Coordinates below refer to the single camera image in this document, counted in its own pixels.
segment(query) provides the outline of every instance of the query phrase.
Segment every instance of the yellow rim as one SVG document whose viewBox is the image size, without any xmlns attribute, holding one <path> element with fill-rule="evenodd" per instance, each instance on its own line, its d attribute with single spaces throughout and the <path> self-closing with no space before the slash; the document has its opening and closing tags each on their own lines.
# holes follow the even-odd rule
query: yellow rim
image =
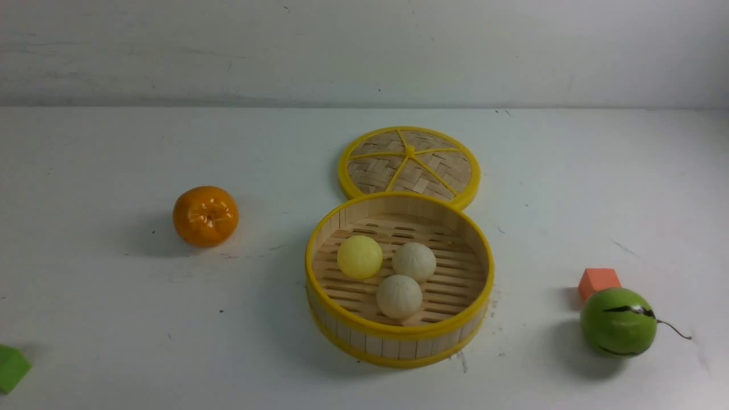
<svg viewBox="0 0 729 410">
<path fill-rule="evenodd" d="M 311 303 L 309 304 L 309 312 L 311 313 L 311 318 L 314 320 L 314 323 L 316 323 L 316 327 L 319 328 L 319 331 L 321 331 L 324 336 L 329 339 L 336 347 L 338 347 L 343 352 L 347 353 L 350 356 L 354 356 L 357 359 L 364 360 L 366 362 L 370 362 L 374 365 L 381 365 L 381 366 L 387 366 L 387 367 L 394 367 L 394 368 L 416 368 L 416 367 L 422 367 L 426 365 L 431 365 L 433 363 L 440 362 L 441 360 L 444 360 L 450 356 L 453 356 L 456 354 L 459 350 L 463 349 L 471 340 L 476 336 L 476 333 L 478 333 L 478 330 L 481 327 L 481 324 L 483 323 L 483 318 L 478 321 L 478 324 L 473 329 L 471 334 L 468 335 L 465 339 L 460 341 L 456 346 L 451 347 L 450 349 L 446 349 L 442 351 L 441 353 L 438 353 L 437 355 L 432 355 L 428 357 L 423 357 L 421 359 L 391 359 L 388 357 L 381 357 L 381 356 L 375 356 L 371 355 L 367 352 L 363 352 L 362 350 L 354 349 L 352 346 L 348 346 L 344 344 L 337 336 L 334 335 L 334 333 L 330 332 L 329 329 L 327 329 L 326 326 L 324 326 L 324 323 L 319 320 L 318 317 L 316 317 L 316 313 L 314 313 L 314 310 L 311 307 Z"/>
<path fill-rule="evenodd" d="M 397 175 L 399 174 L 399 171 L 402 170 L 403 166 L 405 165 L 405 162 L 408 160 L 408 156 L 406 156 L 405 152 L 373 152 L 370 154 L 364 154 L 364 155 L 355 155 L 354 157 L 351 156 L 352 151 L 357 148 L 358 146 L 362 145 L 362 142 L 364 142 L 366 139 L 372 138 L 375 135 L 382 134 L 385 132 L 395 131 L 400 136 L 402 143 L 407 146 L 405 143 L 405 138 L 402 136 L 400 131 L 421 131 L 426 132 L 428 134 L 433 134 L 435 136 L 438 136 L 451 144 L 455 145 L 457 148 L 442 148 L 442 149 L 433 149 L 433 150 L 423 150 L 415 152 L 413 155 L 419 155 L 419 154 L 425 154 L 428 152 L 454 152 L 459 151 L 462 152 L 465 156 L 468 162 L 471 164 L 471 179 L 468 181 L 468 185 L 466 185 L 466 188 L 463 190 L 463 192 L 456 194 L 456 191 L 445 181 L 443 181 L 442 178 L 436 173 L 433 172 L 432 169 L 430 169 L 426 164 L 422 163 L 419 160 L 416 160 L 416 163 L 423 167 L 423 170 L 425 172 L 430 173 L 435 177 L 435 179 L 443 184 L 449 191 L 456 194 L 453 199 L 451 199 L 448 204 L 451 206 L 457 208 L 457 209 L 463 209 L 466 206 L 468 206 L 472 201 L 473 198 L 476 197 L 476 192 L 478 191 L 478 184 L 481 179 L 481 171 L 480 167 L 478 165 L 478 162 L 476 161 L 476 157 L 473 156 L 471 151 L 469 151 L 468 148 L 466 148 L 463 144 L 458 142 L 456 139 L 454 139 L 451 136 L 445 135 L 443 133 L 440 133 L 435 130 L 431 130 L 428 128 L 419 128 L 419 127 L 410 127 L 410 126 L 401 126 L 401 127 L 388 127 L 388 128 L 380 128 L 378 130 L 371 131 L 363 136 L 360 136 L 358 139 L 355 139 L 347 148 L 344 150 L 344 153 L 339 158 L 339 165 L 337 169 L 337 174 L 339 176 L 339 185 L 342 187 L 342 191 L 344 191 L 344 194 L 349 199 L 358 198 L 363 195 L 365 195 L 357 186 L 352 182 L 351 178 L 349 177 L 349 173 L 347 172 L 347 164 L 349 160 L 353 158 L 366 158 L 366 157 L 375 157 L 375 156 L 381 156 L 381 155 L 393 155 L 393 156 L 402 156 L 403 162 L 400 164 L 400 167 L 397 169 L 396 174 L 392 177 L 390 180 L 390 183 L 388 184 L 387 190 L 391 190 L 392 186 L 394 185 L 394 182 L 397 178 Z"/>
<path fill-rule="evenodd" d="M 483 287 L 483 290 L 481 291 L 481 294 L 476 298 L 476 300 L 471 303 L 471 306 L 468 306 L 464 311 L 461 313 L 450 317 L 446 320 L 443 320 L 442 322 L 438 323 L 432 323 L 430 325 L 422 325 L 422 326 L 414 326 L 414 327 L 402 327 L 402 326 L 393 326 L 393 325 L 384 325 L 382 323 L 372 322 L 370 320 L 366 320 L 362 317 L 359 317 L 351 312 L 346 311 L 343 307 L 336 304 L 332 299 L 327 296 L 327 294 L 324 292 L 324 289 L 321 287 L 319 282 L 317 282 L 316 277 L 314 276 L 314 270 L 313 270 L 313 251 L 314 249 L 314 243 L 316 240 L 316 235 L 319 231 L 321 231 L 324 224 L 333 217 L 336 213 L 341 211 L 342 209 L 357 204 L 359 202 L 363 201 L 370 201 L 377 198 L 381 198 L 384 196 L 402 196 L 405 198 L 417 198 L 421 199 L 423 201 L 430 201 L 436 204 L 439 204 L 441 206 L 445 206 L 446 208 L 449 208 L 453 212 L 457 213 L 458 216 L 463 218 L 478 234 L 479 239 L 483 242 L 484 246 L 486 247 L 486 253 L 488 255 L 488 276 L 486 277 L 486 285 Z M 478 225 L 476 225 L 471 218 L 469 218 L 467 215 L 465 215 L 462 211 L 453 208 L 449 204 L 439 201 L 435 198 L 431 198 L 429 196 L 420 195 L 417 193 L 392 193 L 392 192 L 383 192 L 383 193 L 373 193 L 369 194 L 367 196 L 361 196 L 359 198 L 352 199 L 350 201 L 345 202 L 344 204 L 341 204 L 340 206 L 337 206 L 334 208 L 329 214 L 327 214 L 324 219 L 322 219 L 319 224 L 316 225 L 316 228 L 314 229 L 314 232 L 311 234 L 311 237 L 309 238 L 309 242 L 306 245 L 306 256 L 305 256 L 305 264 L 306 264 L 306 277 L 308 280 L 308 284 L 311 286 L 311 289 L 314 291 L 315 296 L 321 301 L 322 306 L 329 311 L 331 314 L 333 314 L 335 317 L 337 317 L 339 320 L 342 320 L 347 326 L 350 328 L 353 328 L 357 331 L 362 331 L 363 333 L 367 333 L 373 336 L 383 337 L 386 339 L 398 339 L 398 340 L 419 340 L 424 338 L 434 338 L 441 335 L 444 335 L 446 333 L 450 333 L 454 331 L 457 328 L 460 328 L 462 325 L 464 325 L 466 322 L 470 321 L 481 309 L 486 303 L 488 303 L 488 296 L 491 294 L 491 288 L 494 286 L 494 276 L 495 276 L 495 269 L 494 269 L 494 258 L 493 254 L 491 253 L 491 247 L 488 244 L 488 241 L 486 240 L 486 237 L 483 235 L 481 230 L 479 229 Z"/>
</svg>

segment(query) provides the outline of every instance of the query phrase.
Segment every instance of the plastic fruit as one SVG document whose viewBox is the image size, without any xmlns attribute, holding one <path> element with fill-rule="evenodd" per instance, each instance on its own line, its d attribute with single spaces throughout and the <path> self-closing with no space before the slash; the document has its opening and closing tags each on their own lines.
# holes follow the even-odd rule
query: plastic fruit
<svg viewBox="0 0 729 410">
<path fill-rule="evenodd" d="M 225 190 L 203 186 L 180 195 L 172 211 L 175 231 L 196 247 L 214 247 L 238 227 L 238 207 Z"/>
<path fill-rule="evenodd" d="M 375 276 L 382 266 L 382 248 L 369 236 L 351 236 L 339 246 L 337 266 L 352 279 Z"/>
<path fill-rule="evenodd" d="M 658 323 L 665 322 L 655 318 L 653 308 L 643 297 L 621 287 L 593 294 L 580 312 L 580 327 L 588 344 L 613 357 L 635 357 L 648 350 Z"/>
</svg>

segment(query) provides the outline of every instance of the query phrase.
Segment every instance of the watermelon stem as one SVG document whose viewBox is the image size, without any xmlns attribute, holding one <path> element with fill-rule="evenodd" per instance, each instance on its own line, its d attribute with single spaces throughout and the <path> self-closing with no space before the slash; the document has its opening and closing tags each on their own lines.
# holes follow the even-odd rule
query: watermelon stem
<svg viewBox="0 0 729 410">
<path fill-rule="evenodd" d="M 681 336 L 682 338 L 684 338 L 684 339 L 686 339 L 686 340 L 691 340 L 691 339 L 693 339 L 693 337 L 691 337 L 691 336 L 683 336 L 683 335 L 681 334 L 681 332 L 679 332 L 679 331 L 678 331 L 678 329 L 674 328 L 674 326 L 673 326 L 673 325 L 672 325 L 671 323 L 668 323 L 668 322 L 664 322 L 664 321 L 662 321 L 662 320 L 658 320 L 658 319 L 656 319 L 655 321 L 656 321 L 656 322 L 658 322 L 658 323 L 663 323 L 664 325 L 668 325 L 668 326 L 670 326 L 670 327 L 671 327 L 671 329 L 673 329 L 673 330 L 674 330 L 674 332 L 678 333 L 678 335 L 679 335 L 679 336 Z"/>
</svg>

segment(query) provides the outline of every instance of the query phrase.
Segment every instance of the yellow bun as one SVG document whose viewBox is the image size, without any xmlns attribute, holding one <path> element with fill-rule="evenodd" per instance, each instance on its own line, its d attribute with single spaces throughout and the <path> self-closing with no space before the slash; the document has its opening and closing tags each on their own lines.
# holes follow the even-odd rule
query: yellow bun
<svg viewBox="0 0 729 410">
<path fill-rule="evenodd" d="M 382 248 L 369 236 L 352 236 L 339 247 L 337 265 L 352 279 L 364 280 L 375 276 L 382 267 Z"/>
</svg>

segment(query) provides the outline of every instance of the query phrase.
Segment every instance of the white wall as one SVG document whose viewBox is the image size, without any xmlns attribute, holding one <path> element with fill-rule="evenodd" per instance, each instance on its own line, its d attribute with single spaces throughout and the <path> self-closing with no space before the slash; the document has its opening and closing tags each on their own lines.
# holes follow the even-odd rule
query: white wall
<svg viewBox="0 0 729 410">
<path fill-rule="evenodd" d="M 0 104 L 729 107 L 729 0 L 0 0 Z"/>
</svg>

